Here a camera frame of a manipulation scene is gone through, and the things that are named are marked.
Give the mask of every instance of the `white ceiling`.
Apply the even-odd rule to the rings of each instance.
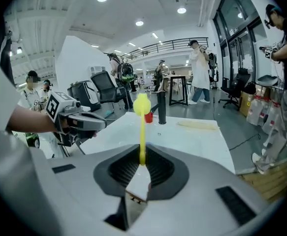
[[[137,45],[146,45],[148,38],[152,41],[151,32],[162,37],[165,28],[199,23],[202,1],[14,0],[4,15],[13,31],[12,50],[23,49],[22,54],[11,57],[15,82],[23,83],[30,70],[45,78],[55,76],[54,55],[61,50],[66,35],[98,45],[104,52],[122,47],[124,54],[133,50],[127,47],[133,39]],[[180,6],[187,13],[178,14]],[[144,21],[141,27],[135,25],[139,19]]]

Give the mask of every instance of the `balcony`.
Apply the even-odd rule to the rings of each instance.
[[[188,51],[188,44],[191,40],[197,40],[199,45],[208,47],[207,37],[180,38],[165,41],[159,44],[148,45],[143,48],[138,48],[128,54],[122,55],[124,62],[146,57],[148,55],[157,55],[158,53],[172,52],[173,50]]]

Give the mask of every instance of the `backpack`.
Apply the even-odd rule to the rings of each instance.
[[[119,65],[117,68],[117,78],[123,84],[127,84],[134,80],[133,68],[129,63],[120,63],[119,60],[114,59]]]
[[[247,86],[244,87],[243,92],[248,94],[255,94],[256,93],[255,82],[249,82]]]

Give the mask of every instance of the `office chair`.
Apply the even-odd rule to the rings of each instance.
[[[109,74],[107,71],[102,71],[96,73],[91,77],[92,82],[94,83],[95,87],[99,93],[99,102],[102,103],[112,103],[113,112],[109,113],[106,117],[109,117],[111,114],[115,112],[114,104],[118,103],[120,100],[126,98],[127,104],[129,106],[128,98],[127,98],[127,90],[125,87],[115,87],[114,83],[112,82]]]
[[[247,69],[245,68],[238,69],[238,74],[234,78],[232,85],[229,88],[226,86],[227,84],[226,82],[228,78],[223,78],[221,89],[224,92],[228,93],[228,97],[229,97],[229,99],[226,99],[226,100],[219,100],[219,103],[220,101],[226,101],[226,103],[223,105],[223,108],[225,108],[227,104],[233,104],[237,107],[237,111],[240,110],[240,105],[239,105],[237,98],[241,96],[241,92],[243,91],[250,77],[251,75],[248,73]]]

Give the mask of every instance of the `table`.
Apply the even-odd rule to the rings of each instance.
[[[170,89],[169,89],[169,105],[174,104],[183,104],[188,106],[188,94],[187,94],[187,82],[186,82],[186,76],[183,75],[168,75],[163,78],[164,80],[170,79]],[[182,89],[183,89],[183,99],[182,100],[173,100],[172,94],[173,94],[173,80],[174,79],[181,79],[182,80]]]
[[[166,117],[166,124],[159,124],[159,117],[154,115],[152,123],[146,123],[146,143],[172,148],[184,153],[197,155],[215,161],[232,173],[235,173],[231,154],[221,131],[204,130],[179,126],[179,121],[199,121],[217,125],[215,120]],[[97,137],[88,139],[80,148],[85,154],[98,153],[124,145],[139,144],[140,117],[127,112]]]

